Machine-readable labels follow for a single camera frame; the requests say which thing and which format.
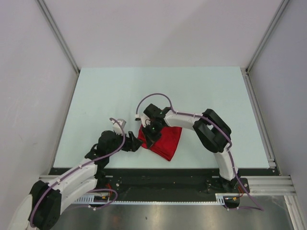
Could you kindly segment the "red cloth napkin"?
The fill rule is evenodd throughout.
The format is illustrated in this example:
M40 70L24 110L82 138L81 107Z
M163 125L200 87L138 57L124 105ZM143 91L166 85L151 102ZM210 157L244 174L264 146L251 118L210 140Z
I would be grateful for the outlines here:
M171 161L179 144L181 137L181 127L164 127L161 131L161 138L157 140L151 147L147 147L145 135L142 132L142 126L139 129L138 139L141 140L142 147L149 149L167 161Z

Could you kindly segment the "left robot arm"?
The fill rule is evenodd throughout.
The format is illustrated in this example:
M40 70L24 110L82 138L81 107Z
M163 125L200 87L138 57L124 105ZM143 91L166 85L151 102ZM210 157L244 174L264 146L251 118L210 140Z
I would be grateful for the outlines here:
M30 226L40 230L51 229L62 212L88 192L116 195L104 172L110 156L120 150L136 152L142 144L131 131L128 134L110 130L102 132L98 143L92 146L79 165L49 182L39 180L33 185L30 191L33 199L28 219Z

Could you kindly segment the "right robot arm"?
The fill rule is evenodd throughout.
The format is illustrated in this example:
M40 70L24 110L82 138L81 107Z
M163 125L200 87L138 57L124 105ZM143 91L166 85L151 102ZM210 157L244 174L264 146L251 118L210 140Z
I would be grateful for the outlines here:
M165 127L179 127L195 131L202 145L214 154L219 167L221 186L226 192L238 188L238 168L229 155L231 129L212 109L202 114L189 114L166 107L163 110L150 104L139 116L147 148L159 141Z

